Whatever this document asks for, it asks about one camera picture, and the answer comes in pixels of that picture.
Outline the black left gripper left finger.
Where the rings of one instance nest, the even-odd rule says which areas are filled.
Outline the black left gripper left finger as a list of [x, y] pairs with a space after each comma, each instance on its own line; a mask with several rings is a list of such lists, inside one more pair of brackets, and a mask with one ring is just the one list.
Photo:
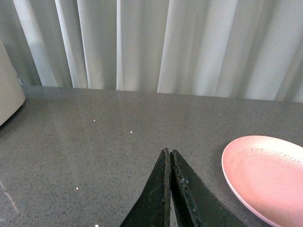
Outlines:
[[146, 185], [123, 220], [122, 227], [170, 226], [171, 161], [167, 148], [161, 150]]

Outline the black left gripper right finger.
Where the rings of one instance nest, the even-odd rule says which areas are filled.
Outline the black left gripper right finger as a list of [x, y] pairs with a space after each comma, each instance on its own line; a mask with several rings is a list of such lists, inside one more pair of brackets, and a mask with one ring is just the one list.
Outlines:
[[179, 227], [245, 226], [209, 190], [182, 155], [173, 150], [171, 192]]

